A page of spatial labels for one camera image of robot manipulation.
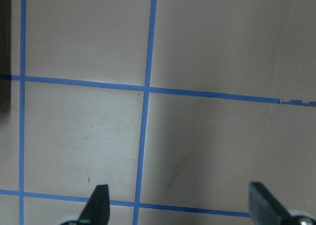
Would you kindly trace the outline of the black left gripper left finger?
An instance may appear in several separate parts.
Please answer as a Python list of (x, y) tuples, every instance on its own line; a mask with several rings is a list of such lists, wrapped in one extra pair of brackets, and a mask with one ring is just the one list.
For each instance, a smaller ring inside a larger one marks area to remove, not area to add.
[(108, 185), (97, 185), (79, 215), (69, 215), (57, 221), (58, 225), (107, 225), (110, 220)]

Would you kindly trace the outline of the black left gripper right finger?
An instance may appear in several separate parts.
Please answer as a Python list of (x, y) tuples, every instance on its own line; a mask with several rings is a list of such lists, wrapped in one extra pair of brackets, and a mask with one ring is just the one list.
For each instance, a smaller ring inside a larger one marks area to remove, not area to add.
[(248, 210), (255, 225), (314, 225), (316, 217), (300, 210), (287, 210), (261, 182), (248, 186)]

